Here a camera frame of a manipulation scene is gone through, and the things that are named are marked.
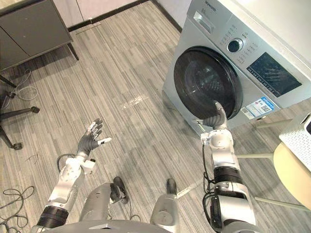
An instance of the washing machine brand logo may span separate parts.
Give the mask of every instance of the washing machine brand logo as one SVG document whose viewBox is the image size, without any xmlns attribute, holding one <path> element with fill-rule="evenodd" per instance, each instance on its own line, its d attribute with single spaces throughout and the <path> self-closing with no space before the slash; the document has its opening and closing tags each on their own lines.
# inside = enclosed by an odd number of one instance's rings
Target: washing machine brand logo
<svg viewBox="0 0 311 233">
<path fill-rule="evenodd" d="M 210 9 L 212 9 L 213 12 L 216 12 L 216 8 L 213 7 L 208 1 L 205 1 L 205 4 L 206 4 Z"/>
</svg>

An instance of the stool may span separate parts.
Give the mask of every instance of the stool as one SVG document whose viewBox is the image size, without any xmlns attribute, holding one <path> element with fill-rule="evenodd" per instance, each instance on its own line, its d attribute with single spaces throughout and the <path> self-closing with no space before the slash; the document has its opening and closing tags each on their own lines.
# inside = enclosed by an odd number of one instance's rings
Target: stool
<svg viewBox="0 0 311 233">
<path fill-rule="evenodd" d="M 267 128 L 289 123 L 291 120 L 260 125 Z M 255 197 L 255 200 L 276 204 L 284 207 L 311 212 L 311 171 L 281 142 L 273 153 L 240 154 L 238 158 L 268 158 L 272 161 L 276 173 L 288 191 L 303 205 Z"/>
</svg>

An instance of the baseboard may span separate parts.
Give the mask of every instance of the baseboard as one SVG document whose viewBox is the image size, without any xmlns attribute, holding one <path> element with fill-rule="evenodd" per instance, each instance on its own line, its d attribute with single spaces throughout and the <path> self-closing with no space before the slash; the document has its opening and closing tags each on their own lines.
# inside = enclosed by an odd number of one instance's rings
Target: baseboard
<svg viewBox="0 0 311 233">
<path fill-rule="evenodd" d="M 171 22 L 171 24 L 181 33 L 182 27 L 175 21 L 175 19 L 165 10 L 165 8 L 156 0 L 151 0 L 151 2 L 157 6 L 157 8 L 164 14 L 164 16 Z"/>
<path fill-rule="evenodd" d="M 103 15 L 97 16 L 97 17 L 95 17 L 95 18 L 93 18 L 93 19 L 89 19 L 89 20 L 86 20 L 86 21 L 84 21 L 84 22 L 81 22 L 81 23 L 78 23 L 78 24 L 76 24 L 76 25 L 73 25 L 73 26 L 71 26 L 71 27 L 68 28 L 68 31 L 69 31 L 69 32 L 72 32 L 72 31 L 77 30 L 77 29 L 79 29 L 79 28 L 81 28 L 81 27 L 84 27 L 84 26 L 86 26 L 86 25 L 99 22 L 99 21 L 101 21 L 101 20 L 103 20 L 103 19 L 105 19 L 105 18 L 111 17 L 111 16 L 113 16 L 113 15 L 115 15 L 115 14 L 117 14 L 117 13 L 120 13 L 120 12 L 122 12 L 122 11 L 125 11 L 125 10 L 129 9 L 129 8 L 132 8 L 132 7 L 134 7 L 134 6 L 137 6 L 137 5 L 139 5 L 139 4 L 142 4 L 142 3 L 146 2 L 146 1 L 149 1 L 149 0 L 138 0 L 138 1 L 132 2 L 132 3 L 130 3 L 130 4 L 127 4 L 127 5 L 125 5 L 125 6 L 122 6 L 122 7 L 118 8 L 118 9 L 116 9 L 116 10 L 113 10 L 113 11 L 110 11 L 110 12 L 105 13 L 105 14 L 103 14 Z M 175 19 L 173 19 L 173 17 L 164 9 L 164 7 L 163 7 L 160 3 L 158 3 L 156 0 L 151 0 L 151 2 L 162 12 L 162 14 L 164 14 L 164 16 L 169 20 L 169 22 L 171 22 L 171 24 L 172 24 L 179 32 L 182 31 L 182 28 L 179 26 L 179 24 L 175 21 Z"/>
<path fill-rule="evenodd" d="M 115 14 L 117 14 L 117 13 L 120 13 L 120 12 L 122 12 L 122 11 L 125 11 L 125 10 L 129 9 L 129 8 L 132 8 L 132 7 L 134 7 L 134 6 L 137 6 L 137 5 L 139 5 L 139 4 L 142 4 L 142 3 L 146 2 L 146 1 L 149 1 L 149 0 L 138 0 L 138 1 L 132 2 L 132 3 L 130 3 L 130 4 L 127 4 L 127 5 L 125 5 L 125 6 L 120 7 L 120 8 L 118 8 L 118 9 L 115 9 L 115 10 L 113 10 L 113 11 L 110 11 L 110 12 L 107 12 L 107 13 L 102 14 L 102 15 L 100 15 L 100 16 L 97 16 L 97 17 L 95 17 L 95 18 L 93 18 L 93 19 L 88 19 L 88 20 L 86 20 L 86 21 L 84 21 L 84 22 L 81 22 L 81 23 L 78 23 L 78 24 L 76 24 L 76 25 L 73 25 L 73 26 L 71 26 L 71 27 L 68 28 L 68 31 L 69 31 L 69 32 L 72 32 L 72 31 L 77 30 L 77 29 L 79 29 L 79 28 L 81 28 L 81 27 L 84 27 L 84 26 L 86 26 L 86 25 L 89 25 L 89 24 L 93 24 L 93 23 L 102 21 L 102 20 L 105 19 L 105 18 L 111 17 L 111 16 L 113 16 L 113 15 L 115 15 Z"/>
</svg>

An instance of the power cord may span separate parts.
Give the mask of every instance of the power cord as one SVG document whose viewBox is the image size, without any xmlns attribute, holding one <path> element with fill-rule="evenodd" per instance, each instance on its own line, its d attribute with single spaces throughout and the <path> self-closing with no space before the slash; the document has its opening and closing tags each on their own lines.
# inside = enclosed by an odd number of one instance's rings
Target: power cord
<svg viewBox="0 0 311 233">
<path fill-rule="evenodd" d="M 74 154 L 62 154 L 62 155 L 60 155 L 56 160 L 58 172 L 60 172 L 59 161 L 61 158 L 65 157 L 65 156 L 73 158 L 75 155 Z"/>
<path fill-rule="evenodd" d="M 36 97 L 38 96 L 38 89 L 37 89 L 36 87 L 34 87 L 34 86 L 26 86 L 26 87 L 24 87 L 24 88 L 22 88 L 22 89 L 19 89 L 20 86 L 22 86 L 22 85 L 30 78 L 30 74 L 31 74 L 31 70 L 30 70 L 30 69 L 25 70 L 23 76 L 25 76 L 27 72 L 29 72 L 28 75 L 27 75 L 27 78 L 26 78 L 26 79 L 23 79 L 23 80 L 16 86 L 16 88 L 9 94 L 9 96 L 6 96 L 6 98 L 5 98 L 5 100 L 4 100 L 3 104 L 2 104 L 1 109 L 7 108 L 7 107 L 9 106 L 10 102 L 11 102 L 11 99 L 12 99 L 15 95 L 16 95 L 17 97 L 19 97 L 21 100 L 26 100 L 26 101 L 31 101 L 31 100 L 33 100 L 34 98 L 36 98 Z M 26 89 L 29 89 L 29 88 L 35 90 L 35 96 L 33 96 L 32 98 L 23 97 L 23 96 L 21 95 L 21 92 L 22 92 L 23 90 L 26 90 Z"/>
<path fill-rule="evenodd" d="M 129 220 L 132 220 L 134 217 L 138 217 L 139 221 L 141 222 L 141 218 L 140 218 L 139 215 L 132 215 L 132 203 L 131 203 L 130 195 L 129 195 L 129 202 L 130 202 L 130 217 L 129 217 Z"/>
<path fill-rule="evenodd" d="M 32 189 L 32 192 L 31 192 L 29 195 L 27 195 L 26 197 L 24 197 L 24 193 L 27 192 L 28 189 Z M 17 210 L 13 215 L 9 216 L 8 218 L 2 218 L 2 217 L 0 217 L 0 218 L 3 220 L 3 221 L 0 223 L 0 225 L 4 225 L 4 226 L 5 226 L 5 228 L 6 228 L 6 230 L 7 230 L 7 233 L 11 232 L 11 231 L 10 231 L 11 229 L 15 230 L 16 233 L 21 233 L 21 231 L 18 230 L 16 227 L 9 227 L 9 225 L 8 225 L 8 221 L 11 220 L 11 219 L 13 219 L 13 218 L 15 218 L 15 217 L 17 218 L 17 226 L 18 226 L 19 228 L 22 229 L 22 228 L 24 228 L 25 226 L 27 226 L 27 224 L 28 224 L 28 218 L 27 218 L 26 216 L 19 215 L 19 212 L 20 212 L 21 209 L 23 208 L 24 200 L 27 199 L 27 198 L 29 198 L 30 196 L 32 196 L 32 194 L 34 194 L 34 191 L 35 191 L 35 187 L 34 187 L 34 186 L 29 186 L 29 187 L 27 187 L 23 192 L 20 192 L 20 191 L 18 191 L 18 190 L 15 189 L 15 188 L 9 188 L 9 189 L 5 189 L 5 190 L 3 191 L 3 194 L 6 195 L 6 196 L 18 196 L 18 197 L 17 197 L 15 200 L 13 200 L 13 201 L 7 203 L 6 205 L 1 206 L 1 207 L 0 207 L 0 210 L 3 209 L 3 208 L 5 208 L 5 207 L 7 207 L 7 206 L 9 206 L 9 205 L 14 204 L 14 203 L 17 202 L 17 201 L 21 201 L 20 207 L 18 208 L 18 210 Z M 26 221 L 26 223 L 25 223 L 24 225 L 20 225 L 20 222 L 19 222 L 20 219 L 24 219 L 24 220 Z"/>
<path fill-rule="evenodd" d="M 203 157 L 203 165 L 204 165 L 204 173 L 203 173 L 203 189 L 204 189 L 204 192 L 205 192 L 205 195 L 202 199 L 202 205 L 203 205 L 203 209 L 204 209 L 204 213 L 205 213 L 205 217 L 208 221 L 208 223 L 210 224 L 210 216 L 208 214 L 208 211 L 207 211 L 207 201 L 215 196 L 215 193 L 211 191 L 211 188 L 210 188 L 210 184 L 215 184 L 215 181 L 214 180 L 211 180 L 209 177 L 208 177 L 208 173 L 207 173 L 207 168 L 206 168 L 206 163 L 205 163 L 205 153 L 204 153 L 204 144 L 202 146 L 202 157 Z"/>
</svg>

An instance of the office chair leg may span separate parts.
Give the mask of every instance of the office chair leg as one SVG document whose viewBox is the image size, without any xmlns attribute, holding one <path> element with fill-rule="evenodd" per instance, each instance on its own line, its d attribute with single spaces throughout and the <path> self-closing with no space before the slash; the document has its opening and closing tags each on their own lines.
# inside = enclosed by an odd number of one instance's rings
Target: office chair leg
<svg viewBox="0 0 311 233">
<path fill-rule="evenodd" d="M 33 112 L 33 113 L 38 113 L 40 111 L 39 108 L 37 107 L 31 107 L 31 108 L 26 108 L 26 109 L 22 109 L 22 110 L 17 110 L 17 111 L 12 111 L 12 112 L 8 112 L 8 113 L 2 113 L 1 114 L 1 120 L 10 118 L 10 117 L 14 117 L 23 113 L 27 113 L 27 112 Z"/>
<path fill-rule="evenodd" d="M 15 143 L 14 145 L 12 144 L 12 142 L 10 141 L 10 139 L 8 138 L 8 136 L 6 135 L 5 131 L 3 130 L 2 126 L 0 126 L 0 137 L 2 138 L 2 140 L 5 142 L 5 144 L 14 150 L 20 150 L 23 148 L 22 144 L 20 142 Z"/>
<path fill-rule="evenodd" d="M 3 77 L 2 75 L 0 75 L 0 80 L 5 82 L 6 84 L 9 84 L 10 86 L 16 88 L 16 85 L 12 82 L 10 82 L 9 80 L 7 80 L 5 77 Z"/>
</svg>

